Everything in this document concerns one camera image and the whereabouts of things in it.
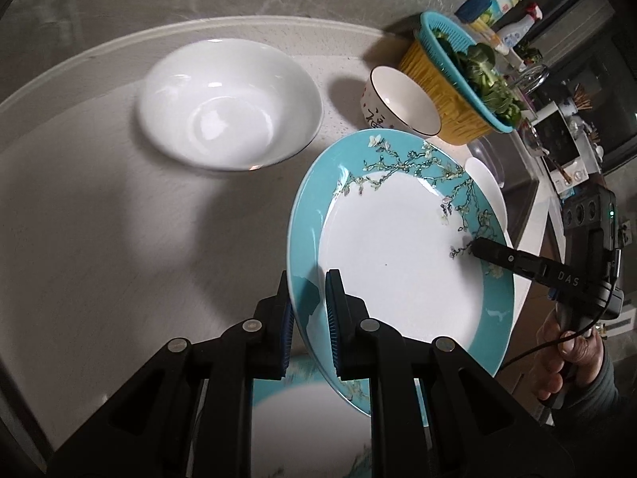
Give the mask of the right hand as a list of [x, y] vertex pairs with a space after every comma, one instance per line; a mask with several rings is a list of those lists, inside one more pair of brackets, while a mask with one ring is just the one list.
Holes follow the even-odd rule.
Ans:
[[573, 338], [539, 350], [530, 370], [531, 392], [540, 400], [558, 394], [564, 386], [561, 374], [565, 365], [574, 371], [574, 382], [587, 386], [595, 381], [604, 363], [604, 343], [599, 333], [592, 329], [586, 337]]

